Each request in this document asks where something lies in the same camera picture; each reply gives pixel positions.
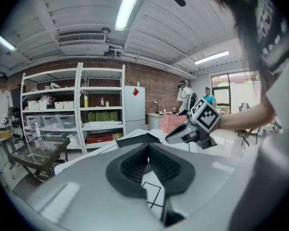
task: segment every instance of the glass door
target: glass door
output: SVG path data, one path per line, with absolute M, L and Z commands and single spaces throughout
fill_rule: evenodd
M 211 77 L 212 94 L 216 99 L 216 109 L 220 114 L 231 113 L 231 91 L 229 76 L 220 75 Z

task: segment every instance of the pink cloth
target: pink cloth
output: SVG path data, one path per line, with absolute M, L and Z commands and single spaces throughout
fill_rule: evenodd
M 162 129 L 164 133 L 169 133 L 186 120 L 187 117 L 185 115 L 176 116 L 164 114 L 162 124 L 160 125 L 160 129 Z

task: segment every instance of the cabinet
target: cabinet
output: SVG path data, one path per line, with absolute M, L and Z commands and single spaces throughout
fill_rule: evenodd
M 163 121 L 163 115 L 148 113 L 148 130 L 152 129 L 160 129 L 160 126 Z

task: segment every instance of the cyan shirt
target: cyan shirt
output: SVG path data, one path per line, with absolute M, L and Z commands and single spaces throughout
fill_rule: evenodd
M 203 98 L 211 105 L 212 105 L 212 101 L 216 101 L 213 95 L 204 96 Z

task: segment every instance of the shelving unit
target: shelving unit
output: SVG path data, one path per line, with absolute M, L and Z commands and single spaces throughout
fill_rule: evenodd
M 84 79 L 84 85 L 80 86 L 81 79 Z M 90 87 L 89 82 L 90 79 L 112 79 L 119 80 L 119 87 Z M 90 131 L 109 131 L 114 129 L 122 129 L 123 134 L 125 135 L 125 111 L 124 111 L 124 80 L 125 80 L 125 65 L 123 65 L 122 69 L 112 69 L 112 68 L 84 68 L 83 63 L 80 64 L 79 67 L 79 75 L 78 75 L 78 96 L 77 96 L 77 111 L 78 111 L 78 122 L 79 127 L 81 127 L 81 112 L 88 111 L 105 111 L 105 110 L 119 110 L 120 116 L 122 118 L 122 124 L 117 125 L 107 125 L 100 127 L 83 127 L 80 133 L 80 140 L 83 144 L 83 148 L 87 153 L 87 149 L 95 149 L 100 148 L 109 142 L 101 142 L 94 144 L 86 144 L 86 137 L 88 136 L 88 132 Z M 110 106 L 110 107 L 80 107 L 80 97 L 81 95 L 87 96 L 88 94 L 118 94 L 120 95 L 120 106 Z
M 98 132 L 98 131 L 111 131 L 114 129 L 122 129 L 123 134 L 125 135 L 125 110 L 124 110 L 124 79 L 125 79 L 125 65 L 123 65 L 122 69 L 111 69 L 111 68 L 84 68 L 83 63 L 78 63 L 77 68 L 68 68 L 68 69 L 57 69 L 47 72 L 42 72 L 30 76 L 26 76 L 23 74 L 23 80 L 21 83 L 21 90 L 23 90 L 24 81 L 30 80 L 37 84 L 45 83 L 50 81 L 59 81 L 59 80 L 69 80 L 74 79 L 75 85 L 74 87 L 67 88 L 59 88 L 59 89 L 48 89 L 48 90 L 38 90 L 38 91 L 30 91 L 26 93 L 21 92 L 21 99 L 24 100 L 27 96 L 35 96 L 39 97 L 45 94 L 50 95 L 65 95 L 65 94 L 74 94 L 74 108 L 72 109 L 47 109 L 47 110 L 23 110 L 21 102 L 21 118 L 23 124 L 23 131 L 25 134 L 26 141 L 28 142 L 27 132 L 32 134 L 32 129 L 30 126 L 26 126 L 24 115 L 32 115 L 39 113 L 64 113 L 64 112 L 73 112 L 75 114 L 76 120 L 76 128 L 65 129 L 65 128 L 40 128 L 41 131 L 49 131 L 49 132 L 74 132 L 77 133 L 80 147 L 82 152 L 87 153 L 87 149 L 96 149 L 100 148 L 111 141 L 94 143 L 94 144 L 86 144 L 86 136 L 90 131 Z M 112 79 L 119 80 L 120 87 L 90 87 L 89 81 L 90 79 Z M 120 106 L 111 106 L 111 107 L 80 107 L 80 97 L 82 95 L 88 94 L 117 94 L 120 95 Z M 82 127 L 81 121 L 81 112 L 84 112 L 86 115 L 89 111 L 105 111 L 105 110 L 118 110 L 120 112 L 121 122 L 122 124 L 111 124 L 105 126 L 98 127 Z

